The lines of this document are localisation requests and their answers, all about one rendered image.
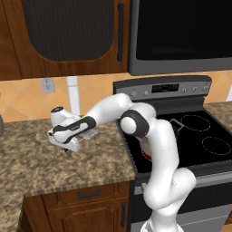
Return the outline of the wooden cupboard door dark glass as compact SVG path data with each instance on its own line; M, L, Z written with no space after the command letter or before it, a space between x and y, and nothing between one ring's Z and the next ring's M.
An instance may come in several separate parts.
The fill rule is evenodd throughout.
M125 73L131 0L3 0L21 79ZM118 4L124 4L118 62Z

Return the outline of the red and white pot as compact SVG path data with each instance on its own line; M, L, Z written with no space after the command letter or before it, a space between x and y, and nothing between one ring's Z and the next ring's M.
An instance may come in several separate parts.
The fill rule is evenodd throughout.
M184 128L184 125L174 118L172 118L169 122L172 125L172 128L173 128L174 133L175 133L175 137L178 138L179 132ZM141 148L141 152L142 152L143 156L147 160L152 161L148 139L146 137L137 137L137 140L140 143L140 148Z

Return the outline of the black and steel stove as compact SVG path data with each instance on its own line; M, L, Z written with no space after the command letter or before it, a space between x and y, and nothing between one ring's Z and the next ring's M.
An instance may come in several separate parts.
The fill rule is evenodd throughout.
M206 75L180 75L115 82L114 93L152 105L159 119L184 125L177 138L179 165L197 177L232 171L232 132L204 109L211 85Z

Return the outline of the plain wooden cupboard door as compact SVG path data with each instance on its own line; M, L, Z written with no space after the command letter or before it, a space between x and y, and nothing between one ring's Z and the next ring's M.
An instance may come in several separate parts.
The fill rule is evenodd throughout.
M21 73L6 18L3 0L0 0L0 81L20 79Z

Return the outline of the black and steel microwave oven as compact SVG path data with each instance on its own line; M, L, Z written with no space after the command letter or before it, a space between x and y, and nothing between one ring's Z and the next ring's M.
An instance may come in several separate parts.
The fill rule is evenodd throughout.
M132 75L232 70L232 0L131 0Z

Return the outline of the wooden drawer front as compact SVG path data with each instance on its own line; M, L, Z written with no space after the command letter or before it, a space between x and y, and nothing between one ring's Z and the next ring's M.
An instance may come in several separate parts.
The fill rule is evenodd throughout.
M91 198L77 199L76 193L82 194L94 192L96 189L100 189L101 195ZM61 192L49 193L42 195L44 204L48 209L58 208L63 206L70 206L73 204L79 204L82 202L93 202L103 199L128 197L130 190L130 182L123 181L119 183L111 183L107 185L100 185L88 188L79 188L74 190L66 190Z

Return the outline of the wooden base cupboard door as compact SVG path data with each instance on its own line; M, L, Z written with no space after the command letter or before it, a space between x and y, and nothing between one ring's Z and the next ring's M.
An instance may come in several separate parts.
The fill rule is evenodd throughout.
M121 202L126 203L121 227ZM53 232L126 232L128 199L114 198L48 211Z

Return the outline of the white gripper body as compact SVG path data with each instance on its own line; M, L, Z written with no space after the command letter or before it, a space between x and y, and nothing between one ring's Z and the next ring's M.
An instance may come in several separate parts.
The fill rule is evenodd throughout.
M68 143L64 144L64 143L59 143L57 142L54 138L53 138L53 134L48 131L47 132L48 135L48 139L49 141L53 144L56 145L60 148L66 149L66 150L70 150L70 151L78 151L80 148L80 144L79 141L76 138L72 138Z

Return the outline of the white wall socket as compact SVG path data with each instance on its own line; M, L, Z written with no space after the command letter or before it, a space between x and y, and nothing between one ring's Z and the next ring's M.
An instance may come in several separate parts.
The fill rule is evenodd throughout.
M54 93L55 92L54 82L53 82L52 77L50 77L50 78L41 78L40 83L41 83L43 93Z

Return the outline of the oven door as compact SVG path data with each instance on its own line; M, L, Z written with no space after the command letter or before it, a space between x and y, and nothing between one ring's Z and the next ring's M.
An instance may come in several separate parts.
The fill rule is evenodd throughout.
M231 210L232 182L194 188L180 207L177 222L184 232L220 232ZM150 215L141 187L135 187L130 198L127 232L140 232Z

